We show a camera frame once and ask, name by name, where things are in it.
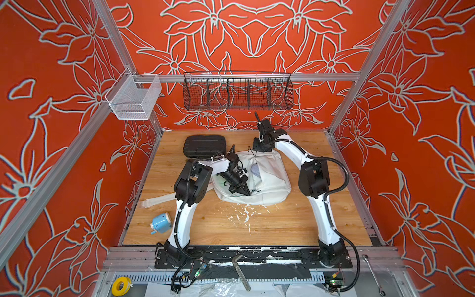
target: black plastic case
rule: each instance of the black plastic case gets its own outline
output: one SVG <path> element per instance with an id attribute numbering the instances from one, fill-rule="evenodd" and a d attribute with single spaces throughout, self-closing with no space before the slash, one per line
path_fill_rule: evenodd
<path id="1" fill-rule="evenodd" d="M 188 136 L 183 146 L 188 158 L 210 158 L 218 153 L 226 154 L 226 139 L 221 135 Z"/>

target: floral wallpaper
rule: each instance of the floral wallpaper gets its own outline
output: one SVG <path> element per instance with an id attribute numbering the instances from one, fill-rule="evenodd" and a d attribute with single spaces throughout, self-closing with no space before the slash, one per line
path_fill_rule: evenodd
<path id="1" fill-rule="evenodd" d="M 0 232 L 124 70 L 90 0 L 0 4 Z M 156 144 L 109 114 L 0 271 L 0 296 L 90 295 Z"/>
<path id="2" fill-rule="evenodd" d="M 141 74 L 203 70 L 358 72 L 395 0 L 107 0 Z M 326 129 L 351 82 L 294 82 L 295 106 L 264 111 L 283 128 Z M 179 83 L 164 83 L 163 127 L 251 129 L 253 113 L 187 111 Z"/>
<path id="3" fill-rule="evenodd" d="M 421 296 L 475 295 L 475 4 L 413 0 L 335 138 Z"/>

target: wooden floor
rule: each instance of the wooden floor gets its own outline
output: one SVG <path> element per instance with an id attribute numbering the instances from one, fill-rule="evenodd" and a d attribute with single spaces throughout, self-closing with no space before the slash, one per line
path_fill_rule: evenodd
<path id="1" fill-rule="evenodd" d="M 189 135 L 204 134 L 202 131 L 165 132 L 160 142 L 152 168 L 145 182 L 140 200 L 173 192 L 178 175 L 187 157 L 183 144 Z M 216 131 L 205 134 L 225 136 L 228 149 L 236 145 L 236 152 L 246 151 L 252 146 L 257 131 Z M 333 157 L 332 150 L 323 132 L 292 132 L 291 137 L 301 147 L 317 156 Z M 318 245 L 318 229 L 307 198 L 298 189 L 299 168 L 281 154 L 292 185 L 287 199 L 272 206 L 239 205 L 219 200 L 210 190 L 198 204 L 190 231 L 191 244 L 226 245 Z M 328 163 L 330 189 L 339 187 L 343 177 L 337 165 Z M 333 215 L 338 230 L 355 245 L 371 245 L 353 200 L 347 189 L 330 195 Z M 150 234 L 152 219 L 168 212 L 174 219 L 176 201 L 155 205 L 148 209 L 139 208 L 133 214 L 124 244 L 164 243 L 170 230 L 164 234 Z"/>

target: white bag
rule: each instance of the white bag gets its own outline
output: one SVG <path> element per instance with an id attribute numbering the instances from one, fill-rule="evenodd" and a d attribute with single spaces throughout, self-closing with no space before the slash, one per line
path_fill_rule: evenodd
<path id="1" fill-rule="evenodd" d="M 280 203 L 287 198 L 292 187 L 278 152 L 260 153 L 247 151 L 236 154 L 239 156 L 243 168 L 247 170 L 249 177 L 247 186 L 251 190 L 251 195 L 245 196 L 237 192 L 230 193 L 229 184 L 226 183 L 225 185 L 225 179 L 214 175 L 211 177 L 211 181 L 213 182 L 216 194 L 218 194 L 221 200 L 267 206 Z M 251 171 L 251 167 L 254 164 L 257 164 L 259 169 L 258 174 Z"/>

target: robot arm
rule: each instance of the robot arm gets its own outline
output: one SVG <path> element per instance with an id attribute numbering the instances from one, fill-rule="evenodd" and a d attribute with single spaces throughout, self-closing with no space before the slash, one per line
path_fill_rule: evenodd
<path id="1" fill-rule="evenodd" d="M 235 171 L 238 162 L 239 157 L 234 152 L 234 145 L 226 156 L 216 158 L 216 160 L 213 160 L 213 158 L 208 160 L 189 159 L 186 162 L 173 187 L 176 192 L 177 210 L 171 235 L 164 244 L 167 253 L 175 258 L 177 262 L 180 262 L 182 257 L 176 239 L 178 239 L 180 247 L 186 250 L 190 242 L 190 228 L 193 215 L 198 203 L 201 202 L 206 194 L 211 176 L 221 175 L 229 183 L 229 191 L 231 193 L 251 194 L 247 186 L 247 173 L 244 172 L 238 175 Z"/>
<path id="2" fill-rule="evenodd" d="M 268 119 L 259 120 L 257 113 L 259 138 L 254 139 L 253 150 L 270 152 L 273 148 L 281 151 L 300 168 L 299 189 L 307 196 L 318 226 L 320 260 L 326 266 L 337 264 L 341 257 L 348 255 L 343 239 L 335 232 L 336 224 L 329 204 L 330 178 L 325 160 L 309 158 L 307 151 L 294 145 L 292 138 L 283 129 L 274 129 Z"/>

